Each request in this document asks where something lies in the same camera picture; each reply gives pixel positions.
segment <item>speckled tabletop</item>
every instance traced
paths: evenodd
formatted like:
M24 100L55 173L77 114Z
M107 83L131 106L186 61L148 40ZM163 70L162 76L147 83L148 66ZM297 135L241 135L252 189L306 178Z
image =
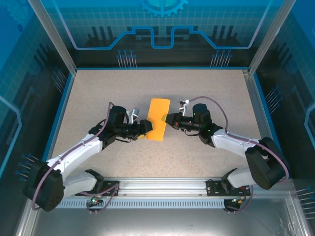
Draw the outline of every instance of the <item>speckled tabletop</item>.
M169 111L173 113L178 112L178 101L197 96L209 96L221 104L229 118L230 132L260 138L241 70L79 70L53 157L76 144L104 119L109 101L128 111L140 109L140 120L147 117L152 98L170 99ZM215 104L197 102L206 103L213 122L225 126ZM189 116L192 106L188 106ZM240 156L204 145L198 137L188 137L167 126L163 142L114 142L73 174L94 169L105 177L220 177L246 165Z

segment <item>glass panel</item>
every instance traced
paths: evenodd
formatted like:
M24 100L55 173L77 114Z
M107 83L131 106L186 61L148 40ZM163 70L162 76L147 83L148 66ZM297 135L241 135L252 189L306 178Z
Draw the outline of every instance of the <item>glass panel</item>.
M69 71L27 0L0 1L0 22L0 228L13 235L32 156L43 157Z
M296 1L257 70L267 116L291 164L290 173L297 190L315 187L314 9L313 0ZM303 203L313 202L310 192L301 192L305 193L308 195ZM313 212L313 206L305 205L309 208L305 213Z
M249 66L283 0L43 0L78 67Z

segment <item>yellow foam block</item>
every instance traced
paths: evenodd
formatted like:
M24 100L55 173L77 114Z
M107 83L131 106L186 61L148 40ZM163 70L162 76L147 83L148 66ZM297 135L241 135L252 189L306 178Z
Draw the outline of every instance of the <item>yellow foam block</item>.
M148 121L152 122L153 130L147 133L146 139L163 141L166 123L162 118L168 113L170 104L171 100L168 99L151 99Z

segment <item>gear logo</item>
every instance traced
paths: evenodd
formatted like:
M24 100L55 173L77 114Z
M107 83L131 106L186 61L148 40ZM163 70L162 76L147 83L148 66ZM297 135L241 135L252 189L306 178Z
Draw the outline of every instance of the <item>gear logo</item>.
M30 9L27 0L0 0L0 6L3 5L19 24L23 23L29 15Z
M139 0L143 10L147 10L148 14L153 13L155 17L164 17L177 14L177 11L184 9L184 4L188 0Z

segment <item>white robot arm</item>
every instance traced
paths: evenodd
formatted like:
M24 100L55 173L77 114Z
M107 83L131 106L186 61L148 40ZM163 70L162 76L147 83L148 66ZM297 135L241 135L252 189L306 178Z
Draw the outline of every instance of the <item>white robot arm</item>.
M284 176L288 177L288 163L272 139L268 137L261 140L250 139L227 132L226 129L212 123L210 111L205 104L194 105L193 117L186 117L185 111L189 100L181 101L180 104L181 112L165 116L167 124L176 130L197 131L204 144L246 158L248 168L233 169L222 177L221 183L227 193L233 188L253 184L258 184L263 189L270 189Z
M77 176L69 175L85 160L118 140L117 137L135 141L151 131L151 122L134 121L138 113L139 110L136 108L132 112L127 112L123 107L113 106L109 111L105 127L101 125L103 122L101 121L69 150L47 162L41 160L34 162L25 183L24 195L30 199L35 197L38 206L45 211L51 211L65 197L80 192L89 193L91 190L93 193L102 192L104 178L99 173L86 170Z

